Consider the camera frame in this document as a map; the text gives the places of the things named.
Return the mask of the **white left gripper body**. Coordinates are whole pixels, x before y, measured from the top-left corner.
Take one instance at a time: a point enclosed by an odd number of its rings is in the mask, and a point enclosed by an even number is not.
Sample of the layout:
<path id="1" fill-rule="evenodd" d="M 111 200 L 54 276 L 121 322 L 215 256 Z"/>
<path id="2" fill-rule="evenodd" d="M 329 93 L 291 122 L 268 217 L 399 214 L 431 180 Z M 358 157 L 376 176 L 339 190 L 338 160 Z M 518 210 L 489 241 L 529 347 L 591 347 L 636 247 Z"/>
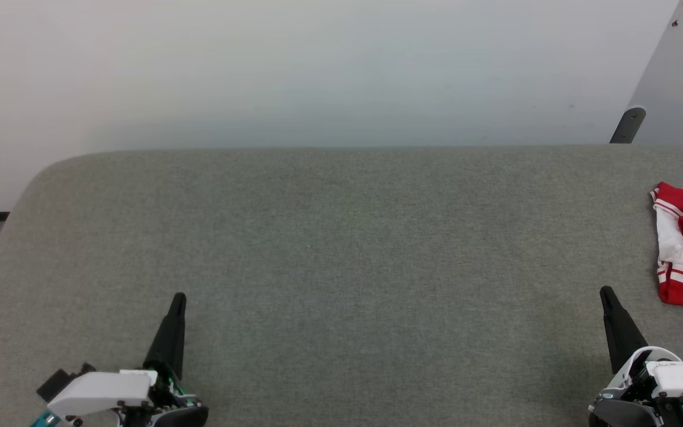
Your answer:
<path id="1" fill-rule="evenodd" d="M 82 426 L 86 416 L 102 412 L 114 414 L 117 426 L 204 426 L 209 418 L 197 395 L 152 369 L 60 369 L 47 381 L 48 426 Z"/>

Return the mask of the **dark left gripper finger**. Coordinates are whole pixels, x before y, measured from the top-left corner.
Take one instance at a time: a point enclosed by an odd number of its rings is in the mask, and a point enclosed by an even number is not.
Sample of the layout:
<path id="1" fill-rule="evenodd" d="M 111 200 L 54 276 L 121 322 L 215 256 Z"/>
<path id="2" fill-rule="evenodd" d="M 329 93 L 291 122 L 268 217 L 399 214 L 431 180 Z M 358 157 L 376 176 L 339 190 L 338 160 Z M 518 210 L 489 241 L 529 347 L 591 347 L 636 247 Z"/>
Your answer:
<path id="1" fill-rule="evenodd" d="M 186 305 L 186 295 L 177 292 L 155 333 L 143 362 L 144 369 L 176 380 L 183 378 Z"/>

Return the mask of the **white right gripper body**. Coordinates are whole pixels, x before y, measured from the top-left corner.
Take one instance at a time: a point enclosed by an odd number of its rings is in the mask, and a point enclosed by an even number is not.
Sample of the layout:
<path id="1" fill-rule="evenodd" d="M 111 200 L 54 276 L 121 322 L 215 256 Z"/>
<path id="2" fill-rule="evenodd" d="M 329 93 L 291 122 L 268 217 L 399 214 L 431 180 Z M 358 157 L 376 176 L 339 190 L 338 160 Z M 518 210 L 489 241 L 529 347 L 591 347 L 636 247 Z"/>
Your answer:
<path id="1" fill-rule="evenodd" d="M 683 360 L 662 347 L 635 350 L 589 413 L 590 426 L 683 426 Z"/>

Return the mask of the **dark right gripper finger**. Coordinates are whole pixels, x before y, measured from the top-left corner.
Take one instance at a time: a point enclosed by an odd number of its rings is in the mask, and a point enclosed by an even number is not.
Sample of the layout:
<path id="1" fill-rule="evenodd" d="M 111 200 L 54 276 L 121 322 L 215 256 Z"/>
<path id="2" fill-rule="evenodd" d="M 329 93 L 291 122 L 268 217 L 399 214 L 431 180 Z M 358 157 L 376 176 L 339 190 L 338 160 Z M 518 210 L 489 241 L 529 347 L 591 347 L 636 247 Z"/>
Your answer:
<path id="1" fill-rule="evenodd" d="M 648 344 L 612 287 L 603 286 L 600 289 L 600 302 L 604 309 L 609 359 L 612 372 L 616 374 L 635 351 Z"/>

